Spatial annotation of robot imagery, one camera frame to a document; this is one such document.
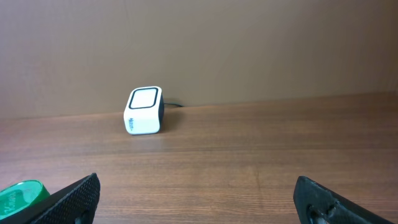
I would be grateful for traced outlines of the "green lid jar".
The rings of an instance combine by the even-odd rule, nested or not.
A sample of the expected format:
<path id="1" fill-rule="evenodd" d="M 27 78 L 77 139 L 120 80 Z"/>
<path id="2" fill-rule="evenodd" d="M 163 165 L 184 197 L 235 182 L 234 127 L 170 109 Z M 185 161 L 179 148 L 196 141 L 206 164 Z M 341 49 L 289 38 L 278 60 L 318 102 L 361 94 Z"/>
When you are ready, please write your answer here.
<path id="1" fill-rule="evenodd" d="M 1 190 L 1 220 L 48 198 L 50 193 L 39 180 L 24 180 Z"/>

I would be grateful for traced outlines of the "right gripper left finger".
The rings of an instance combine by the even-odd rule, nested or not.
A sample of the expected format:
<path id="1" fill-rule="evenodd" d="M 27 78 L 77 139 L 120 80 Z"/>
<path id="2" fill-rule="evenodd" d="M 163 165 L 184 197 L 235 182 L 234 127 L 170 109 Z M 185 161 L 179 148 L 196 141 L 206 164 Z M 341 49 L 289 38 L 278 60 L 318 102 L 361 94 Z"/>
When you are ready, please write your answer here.
<path id="1" fill-rule="evenodd" d="M 92 173 L 1 220 L 1 224 L 92 224 L 100 190 L 100 180 Z"/>

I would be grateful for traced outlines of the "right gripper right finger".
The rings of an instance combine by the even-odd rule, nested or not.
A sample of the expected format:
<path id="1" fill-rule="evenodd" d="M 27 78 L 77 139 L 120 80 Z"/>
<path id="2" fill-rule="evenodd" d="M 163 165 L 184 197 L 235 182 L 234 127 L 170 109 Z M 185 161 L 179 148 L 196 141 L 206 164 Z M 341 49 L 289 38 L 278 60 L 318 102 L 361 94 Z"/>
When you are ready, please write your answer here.
<path id="1" fill-rule="evenodd" d="M 298 177 L 293 200 L 304 224 L 392 224 L 306 176 Z"/>

